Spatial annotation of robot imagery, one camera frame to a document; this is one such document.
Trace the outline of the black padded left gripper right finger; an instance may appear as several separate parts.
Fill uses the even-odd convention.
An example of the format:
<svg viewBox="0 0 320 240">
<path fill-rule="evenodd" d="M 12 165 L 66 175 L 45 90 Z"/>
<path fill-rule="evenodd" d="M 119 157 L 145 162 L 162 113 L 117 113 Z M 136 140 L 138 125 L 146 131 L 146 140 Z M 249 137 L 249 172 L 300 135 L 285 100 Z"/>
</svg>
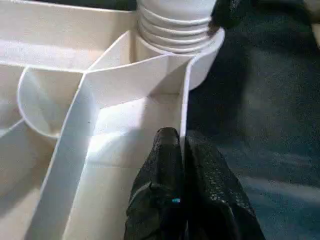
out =
<svg viewBox="0 0 320 240">
<path fill-rule="evenodd" d="M 244 188 L 216 146 L 204 136 L 188 136 L 184 150 L 190 238 L 265 239 Z"/>
</svg>

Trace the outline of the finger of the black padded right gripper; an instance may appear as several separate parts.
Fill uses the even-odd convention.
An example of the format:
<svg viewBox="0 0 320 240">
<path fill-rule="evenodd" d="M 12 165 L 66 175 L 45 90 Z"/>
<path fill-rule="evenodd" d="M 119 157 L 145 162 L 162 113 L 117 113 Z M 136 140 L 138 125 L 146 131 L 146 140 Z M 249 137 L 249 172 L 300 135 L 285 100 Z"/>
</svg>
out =
<svg viewBox="0 0 320 240">
<path fill-rule="evenodd" d="M 209 34 L 219 28 L 230 29 L 239 24 L 251 7 L 251 0 L 217 0 L 211 12 Z"/>
</svg>

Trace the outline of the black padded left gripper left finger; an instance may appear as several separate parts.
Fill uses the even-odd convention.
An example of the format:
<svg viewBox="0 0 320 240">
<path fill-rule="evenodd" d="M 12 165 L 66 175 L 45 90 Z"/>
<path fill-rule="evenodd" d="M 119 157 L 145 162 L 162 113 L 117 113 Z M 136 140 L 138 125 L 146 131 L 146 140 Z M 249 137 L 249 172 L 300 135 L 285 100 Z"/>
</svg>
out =
<svg viewBox="0 0 320 240">
<path fill-rule="evenodd" d="M 152 149 L 130 191 L 125 240 L 181 240 L 186 224 L 183 210 L 184 169 L 175 128 L 159 129 Z"/>
</svg>

